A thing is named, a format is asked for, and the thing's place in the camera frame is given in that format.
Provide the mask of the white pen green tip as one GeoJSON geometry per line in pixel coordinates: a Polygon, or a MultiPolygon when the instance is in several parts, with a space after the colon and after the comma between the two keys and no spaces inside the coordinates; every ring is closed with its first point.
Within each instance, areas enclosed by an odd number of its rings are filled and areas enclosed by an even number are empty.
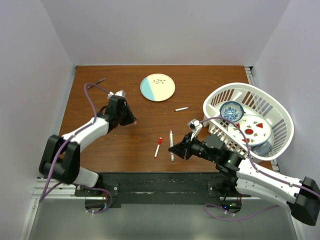
{"type": "MultiPolygon", "coordinates": [[[[172,130],[170,130],[170,133],[169,133],[169,147],[173,147],[174,145],[174,138],[173,138],[173,132],[172,130]]],[[[172,152],[170,152],[170,158],[171,158],[171,161],[174,162],[175,161],[175,157],[174,157],[174,154],[172,152]]]]}

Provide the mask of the white pen red tip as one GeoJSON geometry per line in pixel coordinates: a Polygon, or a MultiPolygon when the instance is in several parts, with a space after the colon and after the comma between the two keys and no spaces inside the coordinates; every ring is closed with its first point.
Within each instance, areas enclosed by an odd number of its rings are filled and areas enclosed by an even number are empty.
{"type": "Polygon", "coordinates": [[[156,150],[155,150],[155,153],[154,153],[154,158],[155,158],[155,159],[156,159],[157,156],[158,156],[158,153],[159,153],[159,150],[160,150],[160,146],[161,146],[162,140],[163,140],[163,138],[162,138],[162,137],[159,137],[158,142],[157,142],[157,147],[156,147],[156,150]]]}

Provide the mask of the white pen black tip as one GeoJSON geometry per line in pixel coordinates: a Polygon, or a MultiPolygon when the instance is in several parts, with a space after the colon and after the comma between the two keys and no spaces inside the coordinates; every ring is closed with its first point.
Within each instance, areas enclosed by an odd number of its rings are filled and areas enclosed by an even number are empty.
{"type": "Polygon", "coordinates": [[[184,111],[184,110],[188,110],[188,109],[189,109],[189,107],[181,107],[181,108],[175,109],[174,111],[175,112],[180,112],[180,111],[184,111]]]}

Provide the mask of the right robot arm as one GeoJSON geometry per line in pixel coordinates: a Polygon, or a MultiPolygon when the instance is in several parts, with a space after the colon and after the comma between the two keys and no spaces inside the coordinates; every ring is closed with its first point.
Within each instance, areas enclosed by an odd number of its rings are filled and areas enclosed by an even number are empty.
{"type": "Polygon", "coordinates": [[[216,135],[208,135],[200,141],[188,133],[168,150],[182,159],[197,156],[215,163],[216,169],[229,177],[222,185],[227,196],[233,197],[239,193],[261,198],[285,208],[306,225],[315,226],[317,223],[320,188],[310,177],[289,177],[252,163],[238,152],[229,150],[216,135]]]}

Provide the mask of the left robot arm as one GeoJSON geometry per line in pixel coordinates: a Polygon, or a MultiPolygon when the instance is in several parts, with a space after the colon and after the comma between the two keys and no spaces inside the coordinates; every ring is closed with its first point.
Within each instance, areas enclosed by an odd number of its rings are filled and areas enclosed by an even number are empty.
{"type": "Polygon", "coordinates": [[[80,167],[81,152],[118,126],[133,124],[136,120],[123,96],[111,96],[108,104],[85,125],[62,136],[49,137],[39,172],[64,184],[86,186],[88,193],[99,196],[104,190],[104,184],[98,180],[98,173],[80,167]]]}

